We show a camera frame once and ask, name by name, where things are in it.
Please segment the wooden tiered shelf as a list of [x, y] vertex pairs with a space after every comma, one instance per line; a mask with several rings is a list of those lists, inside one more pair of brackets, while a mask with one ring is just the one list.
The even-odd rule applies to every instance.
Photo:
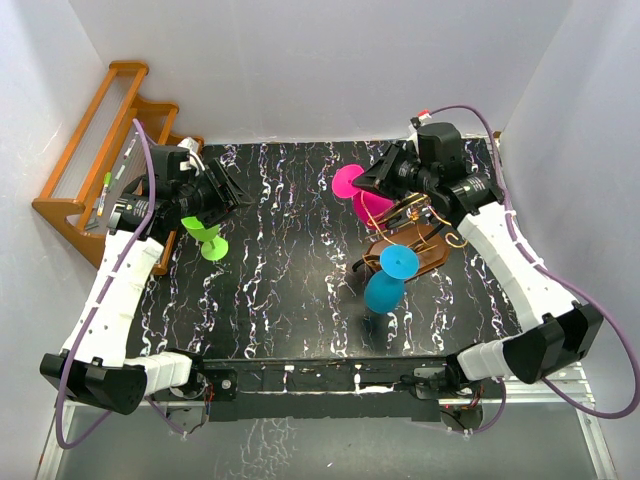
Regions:
[[[101, 262], [108, 210], [125, 184], [145, 171], [138, 119], [151, 140], [176, 145], [184, 137], [173, 131], [179, 106], [144, 98], [140, 88], [149, 73], [143, 61], [113, 61], [32, 207], [91, 265]], [[103, 215], [96, 215], [104, 175], [120, 166], [130, 141], [136, 144], [123, 175], [110, 184]]]

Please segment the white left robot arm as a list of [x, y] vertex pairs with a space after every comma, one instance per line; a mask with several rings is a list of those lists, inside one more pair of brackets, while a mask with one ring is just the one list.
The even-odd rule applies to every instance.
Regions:
[[40, 374], [65, 397], [123, 415], [158, 391], [194, 399], [207, 376], [186, 353], [129, 358], [126, 344], [143, 289], [169, 234], [192, 218], [212, 228], [249, 205], [220, 162], [186, 137], [150, 148], [153, 172], [126, 185], [107, 223], [105, 248], [81, 317]]

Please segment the pink capped marker pen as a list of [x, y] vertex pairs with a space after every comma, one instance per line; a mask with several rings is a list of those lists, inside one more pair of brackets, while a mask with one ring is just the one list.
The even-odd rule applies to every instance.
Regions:
[[116, 170], [116, 173], [112, 175], [112, 184], [115, 184], [117, 181], [119, 181], [119, 179], [121, 178], [121, 176], [124, 173], [124, 170], [126, 169], [129, 157], [131, 156], [131, 152], [136, 144], [136, 139], [133, 138], [129, 145], [127, 146], [126, 150], [124, 151], [124, 154], [122, 156], [122, 161], [120, 163], [120, 166], [118, 167], [118, 169]]

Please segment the green wine glass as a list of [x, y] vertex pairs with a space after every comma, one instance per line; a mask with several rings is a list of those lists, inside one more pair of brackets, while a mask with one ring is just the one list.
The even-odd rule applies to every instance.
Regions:
[[228, 242], [219, 235], [219, 226], [205, 227], [195, 216], [181, 220], [188, 234], [200, 243], [201, 256], [211, 262], [223, 259], [229, 250]]

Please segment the aluminium frame rail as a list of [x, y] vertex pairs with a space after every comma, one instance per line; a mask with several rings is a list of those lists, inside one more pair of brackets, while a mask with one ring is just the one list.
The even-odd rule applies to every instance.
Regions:
[[382, 141], [214, 145], [253, 203], [204, 259], [179, 226], [143, 289], [129, 358], [193, 357], [195, 378], [123, 415], [60, 393], [64, 479], [609, 479], [576, 362], [539, 382], [456, 387], [449, 356], [520, 334], [468, 243], [369, 310], [369, 235], [331, 189]]

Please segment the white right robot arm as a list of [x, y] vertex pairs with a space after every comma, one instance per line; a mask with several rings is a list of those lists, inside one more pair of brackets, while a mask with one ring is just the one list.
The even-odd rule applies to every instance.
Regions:
[[484, 379], [514, 376], [533, 384], [581, 361], [603, 323], [593, 305], [543, 273], [543, 260], [515, 226], [497, 151], [492, 162], [491, 174], [472, 171], [459, 130], [432, 121], [424, 110], [412, 118], [410, 136], [392, 142], [354, 181], [392, 200], [409, 193], [427, 196], [436, 214], [480, 254], [514, 308], [520, 334], [448, 357], [446, 385], [460, 397], [471, 395]]

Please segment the green capped marker pen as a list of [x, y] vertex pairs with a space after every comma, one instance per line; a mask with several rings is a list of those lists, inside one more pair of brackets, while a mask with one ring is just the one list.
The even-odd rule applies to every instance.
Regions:
[[108, 171], [104, 175], [102, 188], [101, 188], [100, 196], [98, 198], [98, 203], [96, 207], [96, 215], [98, 217], [101, 217], [103, 215], [105, 204], [106, 204], [106, 198], [110, 190], [111, 178], [112, 178], [112, 173]]

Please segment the pink wine glass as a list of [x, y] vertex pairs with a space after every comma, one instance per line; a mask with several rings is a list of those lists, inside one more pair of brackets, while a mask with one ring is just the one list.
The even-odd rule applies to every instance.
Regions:
[[363, 172], [364, 169], [357, 164], [341, 167], [332, 178], [331, 189], [335, 197], [351, 200], [358, 218], [368, 228], [375, 229], [374, 223], [379, 224], [382, 221], [384, 214], [394, 206], [394, 202], [356, 187], [353, 182]]

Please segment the blue wine glass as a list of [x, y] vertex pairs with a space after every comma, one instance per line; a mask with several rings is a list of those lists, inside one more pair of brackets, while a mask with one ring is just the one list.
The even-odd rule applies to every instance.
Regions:
[[364, 291], [366, 307], [376, 314], [393, 311], [405, 293], [405, 282], [419, 270], [417, 254], [407, 246], [386, 247], [380, 257], [380, 270], [368, 281]]

